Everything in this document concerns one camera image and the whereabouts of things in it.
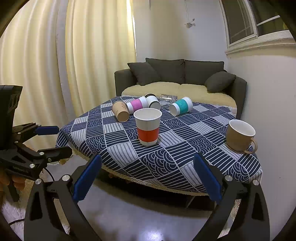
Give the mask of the left hand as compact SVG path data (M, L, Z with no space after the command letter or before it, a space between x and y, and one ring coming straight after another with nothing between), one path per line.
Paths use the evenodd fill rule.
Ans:
M1 206L5 196L4 187L8 187L12 183L15 189L22 191L26 185L26 177L26 173L20 165L1 165Z

